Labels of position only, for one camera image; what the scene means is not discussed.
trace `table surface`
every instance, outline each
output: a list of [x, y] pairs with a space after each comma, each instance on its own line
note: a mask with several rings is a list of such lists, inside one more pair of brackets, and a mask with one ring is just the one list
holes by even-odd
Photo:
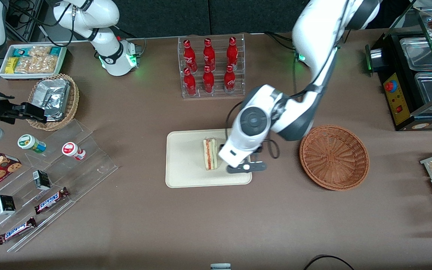
[[[363, 73], [365, 44], [382, 32], [351, 33], [314, 120], [367, 147], [369, 174], [345, 192], [312, 182], [299, 142], [277, 136], [281, 157], [264, 152], [268, 169], [248, 185], [168, 188], [166, 136], [223, 128], [240, 99], [184, 100], [177, 38], [149, 39], [141, 67], [123, 77], [108, 75], [89, 43], [70, 45], [62, 72], [79, 87], [76, 118], [120, 168], [17, 253], [0, 247], [0, 269], [302, 269], [319, 254], [356, 269], [432, 269], [432, 186], [419, 164], [432, 156], [432, 132], [395, 132], [377, 76]], [[270, 84], [292, 94], [292, 53], [262, 34], [245, 38], [247, 91]], [[308, 68], [297, 63], [295, 78], [302, 90]], [[0, 91], [23, 102], [34, 84], [1, 80]], [[0, 152], [20, 158], [20, 135], [50, 134], [26, 121], [0, 126]]]

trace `small black box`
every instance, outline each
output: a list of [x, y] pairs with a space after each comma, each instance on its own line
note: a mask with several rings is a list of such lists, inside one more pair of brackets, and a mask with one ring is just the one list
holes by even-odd
[[9, 215], [16, 212], [14, 200], [11, 196], [0, 195], [0, 215]]
[[39, 169], [37, 171], [33, 171], [33, 180], [36, 188], [38, 189], [48, 190], [51, 188], [50, 178], [44, 171], [40, 171]]

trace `sandwich slice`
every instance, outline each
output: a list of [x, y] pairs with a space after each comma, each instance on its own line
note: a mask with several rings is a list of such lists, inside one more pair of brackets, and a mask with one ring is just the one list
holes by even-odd
[[202, 141], [204, 147], [204, 164], [206, 171], [218, 168], [218, 142], [215, 138], [206, 138]]

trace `red bottle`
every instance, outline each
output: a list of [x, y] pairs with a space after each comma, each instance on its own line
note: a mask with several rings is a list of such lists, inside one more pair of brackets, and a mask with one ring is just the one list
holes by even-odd
[[184, 87], [189, 96], [196, 95], [196, 80], [194, 80], [189, 68], [184, 68]]
[[183, 41], [184, 46], [184, 61], [186, 66], [189, 67], [191, 73], [195, 73], [198, 70], [198, 65], [196, 64], [196, 54], [191, 48], [191, 43], [189, 40]]
[[233, 72], [233, 66], [228, 65], [226, 67], [226, 74], [224, 74], [224, 91], [226, 92], [226, 94], [233, 94], [235, 80], [236, 76]]
[[233, 70], [238, 68], [238, 47], [236, 47], [236, 38], [229, 38], [229, 47], [226, 51], [226, 57], [228, 57], [228, 65], [233, 66]]
[[211, 68], [211, 71], [216, 69], [216, 54], [213, 46], [211, 46], [211, 39], [204, 39], [204, 50], [202, 51], [204, 55], [204, 64]]
[[204, 75], [202, 76], [204, 82], [204, 90], [206, 93], [211, 94], [214, 91], [215, 76], [211, 72], [211, 67], [208, 65], [204, 66]]

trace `foil-wrapped food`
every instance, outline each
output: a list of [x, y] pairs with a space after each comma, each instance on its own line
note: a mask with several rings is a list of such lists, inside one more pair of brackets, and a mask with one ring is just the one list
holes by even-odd
[[70, 82], [65, 79], [41, 81], [34, 90], [31, 104], [44, 109], [48, 122], [59, 122], [65, 118]]

